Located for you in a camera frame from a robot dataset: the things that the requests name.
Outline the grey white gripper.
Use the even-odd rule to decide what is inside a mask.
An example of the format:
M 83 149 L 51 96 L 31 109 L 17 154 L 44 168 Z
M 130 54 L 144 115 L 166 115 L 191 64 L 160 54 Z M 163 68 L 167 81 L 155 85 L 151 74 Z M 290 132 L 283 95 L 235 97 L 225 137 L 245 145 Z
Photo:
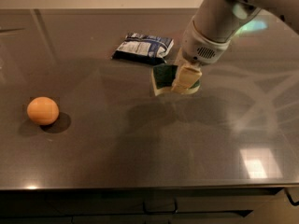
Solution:
M 174 65 L 178 66 L 172 82 L 171 92 L 193 94 L 200 87 L 201 69 L 191 63 L 208 65 L 215 63 L 228 49 L 230 42 L 215 42 L 204 37 L 191 19 L 182 38 L 181 49 L 178 50 Z

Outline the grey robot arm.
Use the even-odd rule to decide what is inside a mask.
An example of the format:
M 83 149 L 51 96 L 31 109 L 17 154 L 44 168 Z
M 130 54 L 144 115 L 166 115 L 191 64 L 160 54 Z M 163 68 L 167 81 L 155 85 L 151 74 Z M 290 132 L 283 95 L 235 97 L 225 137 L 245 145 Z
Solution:
M 183 34 L 171 91 L 196 92 L 201 67 L 215 63 L 235 33 L 262 10 L 299 33 L 299 0 L 203 0 Z

